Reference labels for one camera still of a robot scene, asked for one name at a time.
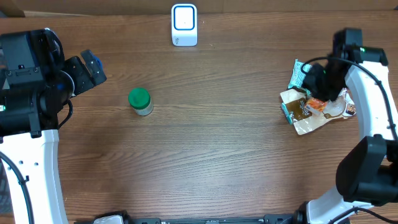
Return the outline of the white bottle green cap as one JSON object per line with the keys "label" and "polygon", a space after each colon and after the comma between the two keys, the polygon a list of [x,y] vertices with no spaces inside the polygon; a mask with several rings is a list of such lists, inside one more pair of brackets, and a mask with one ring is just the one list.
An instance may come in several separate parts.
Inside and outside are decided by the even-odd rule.
{"label": "white bottle green cap", "polygon": [[131,90],[128,102],[139,116],[147,116],[154,109],[152,98],[145,88],[134,88]]}

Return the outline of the beige snack bag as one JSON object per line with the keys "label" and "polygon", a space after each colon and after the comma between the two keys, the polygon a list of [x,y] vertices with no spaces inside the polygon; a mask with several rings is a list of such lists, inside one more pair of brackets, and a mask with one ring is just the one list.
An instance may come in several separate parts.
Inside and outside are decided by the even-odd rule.
{"label": "beige snack bag", "polygon": [[306,93],[289,89],[280,94],[293,120],[293,126],[298,135],[307,134],[334,119],[348,119],[356,114],[356,108],[348,90],[342,89],[335,101],[328,104],[320,115],[313,114],[304,108],[311,96]]}

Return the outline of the white barcode scanner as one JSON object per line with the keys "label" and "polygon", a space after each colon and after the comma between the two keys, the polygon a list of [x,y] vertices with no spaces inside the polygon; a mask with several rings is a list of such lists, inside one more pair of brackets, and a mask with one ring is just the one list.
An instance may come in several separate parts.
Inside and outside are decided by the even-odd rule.
{"label": "white barcode scanner", "polygon": [[193,47],[198,43],[198,14],[193,4],[180,3],[171,9],[171,36],[176,47]]}

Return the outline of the orange tissue pack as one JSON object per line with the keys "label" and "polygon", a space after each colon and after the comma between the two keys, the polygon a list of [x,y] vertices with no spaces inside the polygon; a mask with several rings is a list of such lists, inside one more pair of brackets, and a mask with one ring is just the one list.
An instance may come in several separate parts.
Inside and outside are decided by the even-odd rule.
{"label": "orange tissue pack", "polygon": [[326,108],[327,104],[327,101],[321,101],[316,98],[309,98],[305,103],[304,108],[312,112],[313,114],[320,115],[321,113],[323,113],[323,110]]}

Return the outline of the green blue tissue pack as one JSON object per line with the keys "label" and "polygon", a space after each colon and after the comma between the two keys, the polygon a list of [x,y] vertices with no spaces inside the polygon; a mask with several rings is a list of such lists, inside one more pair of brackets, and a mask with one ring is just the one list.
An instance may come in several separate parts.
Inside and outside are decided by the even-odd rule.
{"label": "green blue tissue pack", "polygon": [[288,123],[289,123],[289,124],[293,124],[293,120],[292,120],[291,114],[290,114],[290,112],[288,111],[288,109],[287,109],[285,103],[281,103],[281,106],[280,106],[280,107],[281,107],[282,111],[284,112],[285,117],[286,117]]}

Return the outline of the teal wet wipes pack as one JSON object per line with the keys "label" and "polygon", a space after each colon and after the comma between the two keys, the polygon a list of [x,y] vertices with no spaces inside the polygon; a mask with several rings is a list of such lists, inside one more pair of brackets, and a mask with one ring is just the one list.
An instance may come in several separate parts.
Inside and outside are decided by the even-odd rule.
{"label": "teal wet wipes pack", "polygon": [[295,59],[295,63],[292,69],[292,76],[290,78],[289,84],[287,86],[288,89],[295,88],[297,90],[300,90],[307,95],[310,95],[311,92],[304,88],[303,81],[305,79],[306,74],[302,72],[301,68],[303,66],[303,62],[299,62],[297,59]]}

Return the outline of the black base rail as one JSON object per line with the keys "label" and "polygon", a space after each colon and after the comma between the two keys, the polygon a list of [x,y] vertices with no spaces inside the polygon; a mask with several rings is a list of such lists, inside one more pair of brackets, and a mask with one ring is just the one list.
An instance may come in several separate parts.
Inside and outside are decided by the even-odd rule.
{"label": "black base rail", "polygon": [[307,223],[303,212],[294,214],[268,214],[263,217],[246,218],[186,218],[163,220],[160,218],[132,218],[125,211],[106,213],[92,220],[80,220],[77,224],[93,223],[132,223],[132,224],[304,224]]}

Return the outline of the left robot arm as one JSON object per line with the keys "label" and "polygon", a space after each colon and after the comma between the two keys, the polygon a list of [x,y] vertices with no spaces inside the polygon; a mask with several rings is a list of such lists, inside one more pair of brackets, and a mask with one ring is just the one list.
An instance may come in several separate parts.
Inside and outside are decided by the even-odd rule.
{"label": "left robot arm", "polygon": [[50,29],[1,36],[1,205],[16,223],[66,223],[58,171],[58,113],[105,82],[89,50],[65,58]]}

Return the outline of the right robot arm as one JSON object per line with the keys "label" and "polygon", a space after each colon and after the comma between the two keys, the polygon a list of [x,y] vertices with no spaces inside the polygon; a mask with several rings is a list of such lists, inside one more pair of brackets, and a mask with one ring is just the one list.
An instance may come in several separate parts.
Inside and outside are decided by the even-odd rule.
{"label": "right robot arm", "polygon": [[397,109],[389,88],[388,60],[381,48],[365,47],[361,30],[345,28],[333,36],[327,64],[313,66],[303,87],[322,101],[334,101],[343,88],[352,94],[360,142],[340,162],[335,186],[301,204],[285,223],[349,223],[349,216],[397,202]]}

